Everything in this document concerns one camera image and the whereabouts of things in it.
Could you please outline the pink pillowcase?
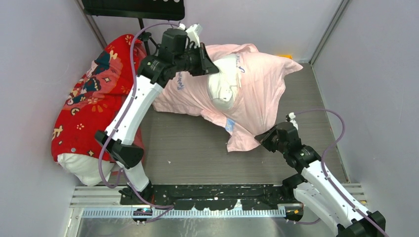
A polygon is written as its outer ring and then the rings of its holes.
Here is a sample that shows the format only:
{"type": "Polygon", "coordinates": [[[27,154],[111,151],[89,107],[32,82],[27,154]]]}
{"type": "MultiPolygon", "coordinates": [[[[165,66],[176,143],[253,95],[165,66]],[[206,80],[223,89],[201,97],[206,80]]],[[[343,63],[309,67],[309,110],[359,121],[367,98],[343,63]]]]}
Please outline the pink pillowcase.
{"type": "Polygon", "coordinates": [[[208,77],[176,74],[153,102],[157,112],[201,116],[223,127],[230,138],[229,152],[250,151],[258,146],[254,139],[276,123],[279,101],[285,92],[285,77],[302,66],[294,60],[258,51],[253,44],[217,44],[206,47],[214,62],[229,54],[237,55],[237,72],[241,80],[233,108],[220,111],[211,103],[208,77]]]}

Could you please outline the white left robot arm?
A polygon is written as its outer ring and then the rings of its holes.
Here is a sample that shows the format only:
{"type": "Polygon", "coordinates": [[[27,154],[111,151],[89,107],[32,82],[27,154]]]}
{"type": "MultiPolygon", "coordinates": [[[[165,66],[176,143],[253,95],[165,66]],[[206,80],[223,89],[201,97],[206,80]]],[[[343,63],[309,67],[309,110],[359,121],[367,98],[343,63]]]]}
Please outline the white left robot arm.
{"type": "Polygon", "coordinates": [[[108,153],[120,167],[118,174],[123,174],[127,180],[128,188],[123,190],[123,194],[139,204],[150,204],[153,194],[152,183],[142,164],[144,151],[133,143],[148,109],[177,73],[188,72],[195,77],[219,72],[199,39],[201,31],[199,24],[167,29],[157,53],[146,56],[137,69],[131,69],[133,86],[116,117],[104,131],[95,134],[95,140],[102,147],[98,161],[102,182],[111,189],[115,188],[107,182],[102,171],[103,155],[108,153]]]}

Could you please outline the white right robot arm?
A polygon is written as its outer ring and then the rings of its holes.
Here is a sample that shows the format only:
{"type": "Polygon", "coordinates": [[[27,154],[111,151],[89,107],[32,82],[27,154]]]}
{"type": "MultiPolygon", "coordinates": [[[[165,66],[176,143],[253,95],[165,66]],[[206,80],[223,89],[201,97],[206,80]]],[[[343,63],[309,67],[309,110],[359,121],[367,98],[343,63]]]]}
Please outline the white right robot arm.
{"type": "Polygon", "coordinates": [[[386,236],[385,217],[379,211],[369,211],[338,182],[320,155],[302,143],[293,123],[278,123],[255,140],[270,152],[280,152],[297,171],[282,182],[284,200],[303,203],[337,237],[386,236]]]}

